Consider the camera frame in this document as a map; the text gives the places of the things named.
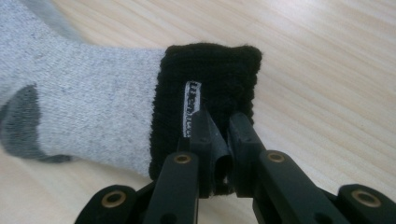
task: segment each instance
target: gray sock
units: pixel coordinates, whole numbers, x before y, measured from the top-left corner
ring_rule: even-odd
[[[15,0],[1,1],[0,24],[4,149],[43,161],[73,155],[148,175],[152,101],[164,50],[72,41]]]

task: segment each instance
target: sock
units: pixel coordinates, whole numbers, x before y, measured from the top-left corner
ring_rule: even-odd
[[[200,105],[223,134],[235,110],[252,116],[262,57],[253,47],[97,47],[15,0],[0,3],[0,24],[0,141],[11,155],[82,158],[155,179]],[[200,102],[192,112],[187,96]]]

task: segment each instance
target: wood grain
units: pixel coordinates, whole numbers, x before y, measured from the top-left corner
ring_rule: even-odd
[[[254,100],[267,148],[321,188],[361,183],[396,201],[396,3],[388,1],[55,0],[90,42],[166,48],[194,42],[264,52]],[[88,161],[0,155],[0,223],[72,223],[99,189],[149,182]],[[200,201],[199,223],[255,223],[251,200]]]

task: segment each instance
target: black sock cuff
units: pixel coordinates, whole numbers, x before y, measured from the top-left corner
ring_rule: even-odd
[[[262,53],[251,46],[227,48],[203,43],[167,49],[153,103],[149,167],[152,179],[158,177],[166,156],[177,150],[186,83],[201,84],[201,105],[225,136],[233,112],[240,111],[253,121],[251,101],[261,59]]]

